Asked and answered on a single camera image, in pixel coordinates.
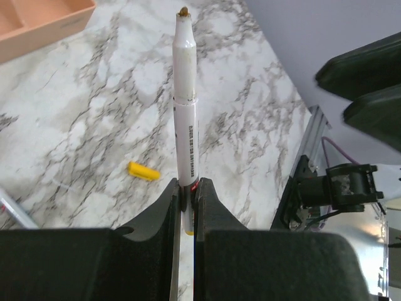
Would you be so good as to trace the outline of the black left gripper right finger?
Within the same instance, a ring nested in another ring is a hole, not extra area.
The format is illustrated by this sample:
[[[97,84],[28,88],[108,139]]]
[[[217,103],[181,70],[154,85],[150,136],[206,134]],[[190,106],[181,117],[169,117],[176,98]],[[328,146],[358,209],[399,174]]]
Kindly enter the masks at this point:
[[[333,233],[249,230],[199,181],[195,300],[368,300],[353,248]]]

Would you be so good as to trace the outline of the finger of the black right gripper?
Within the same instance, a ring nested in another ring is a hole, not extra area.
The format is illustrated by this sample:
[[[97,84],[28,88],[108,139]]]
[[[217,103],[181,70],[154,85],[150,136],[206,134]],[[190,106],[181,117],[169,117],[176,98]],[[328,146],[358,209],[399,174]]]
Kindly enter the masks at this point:
[[[399,85],[400,33],[330,59],[315,80],[323,90],[348,100]]]
[[[344,123],[400,150],[400,85],[368,93],[343,112]]]

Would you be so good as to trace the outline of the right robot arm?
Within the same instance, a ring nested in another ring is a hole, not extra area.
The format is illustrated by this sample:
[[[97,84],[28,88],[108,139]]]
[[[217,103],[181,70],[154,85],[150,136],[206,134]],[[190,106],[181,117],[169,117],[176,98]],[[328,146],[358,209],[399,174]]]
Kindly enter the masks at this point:
[[[315,80],[351,102],[344,123],[400,150],[400,33],[330,59]],[[400,196],[400,168],[349,162],[298,181],[296,193],[304,207],[361,212],[363,204]]]

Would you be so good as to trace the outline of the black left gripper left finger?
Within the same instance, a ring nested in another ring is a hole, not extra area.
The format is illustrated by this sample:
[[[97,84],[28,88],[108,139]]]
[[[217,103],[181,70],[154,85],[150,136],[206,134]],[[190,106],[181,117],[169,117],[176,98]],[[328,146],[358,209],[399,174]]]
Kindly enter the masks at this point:
[[[176,300],[176,179],[118,227],[1,231],[2,300]]]

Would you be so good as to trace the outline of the yellow pen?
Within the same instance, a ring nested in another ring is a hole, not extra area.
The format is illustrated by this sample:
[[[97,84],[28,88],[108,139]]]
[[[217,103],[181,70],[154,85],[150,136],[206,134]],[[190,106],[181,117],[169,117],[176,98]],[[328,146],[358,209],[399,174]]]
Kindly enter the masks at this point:
[[[174,132],[184,231],[193,235],[195,192],[199,184],[199,121],[197,113],[197,45],[187,7],[176,14],[172,44]]]

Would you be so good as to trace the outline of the purple pen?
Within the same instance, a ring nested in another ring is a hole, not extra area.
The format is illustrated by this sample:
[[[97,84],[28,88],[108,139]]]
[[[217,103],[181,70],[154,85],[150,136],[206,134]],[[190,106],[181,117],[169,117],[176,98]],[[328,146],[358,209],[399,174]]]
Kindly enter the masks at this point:
[[[5,207],[6,211],[16,220],[16,222],[26,229],[36,230],[39,226],[29,216],[27,212],[1,188],[1,206]]]

